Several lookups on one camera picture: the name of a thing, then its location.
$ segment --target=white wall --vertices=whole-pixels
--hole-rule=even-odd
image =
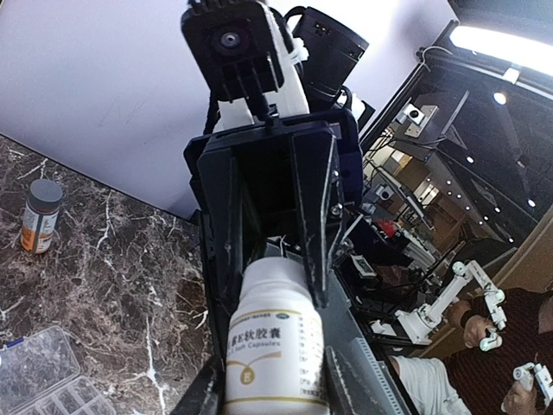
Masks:
[[[182,152],[208,90],[180,31],[186,1],[4,0],[0,132],[158,208],[195,208]],[[311,4],[370,43],[347,84],[381,111],[454,18],[447,0]]]

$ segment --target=white pill bottle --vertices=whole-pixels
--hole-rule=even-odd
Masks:
[[[260,259],[245,270],[226,353],[227,415],[328,415],[321,317],[303,266]]]

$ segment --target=brown shirt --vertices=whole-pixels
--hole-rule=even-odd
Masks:
[[[505,291],[505,297],[503,345],[487,353],[465,349],[444,360],[449,382],[473,415],[503,413],[501,403],[514,382],[513,369],[533,362],[536,354],[538,363],[553,371],[553,332],[539,334],[539,310],[546,295],[512,289]],[[489,316],[483,297],[475,298],[471,305],[479,315]],[[538,408],[543,408],[543,400],[539,400]],[[553,408],[546,413],[553,414]]]

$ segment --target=gray bottle cap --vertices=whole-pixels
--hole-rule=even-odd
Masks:
[[[58,183],[38,179],[31,183],[29,205],[36,210],[51,212],[60,206],[62,196],[63,190]]]

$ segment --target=marble countertop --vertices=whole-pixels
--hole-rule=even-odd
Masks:
[[[64,199],[34,255],[19,237],[41,177]],[[118,415],[169,414],[210,355],[206,319],[194,226],[0,138],[0,346],[58,325]]]

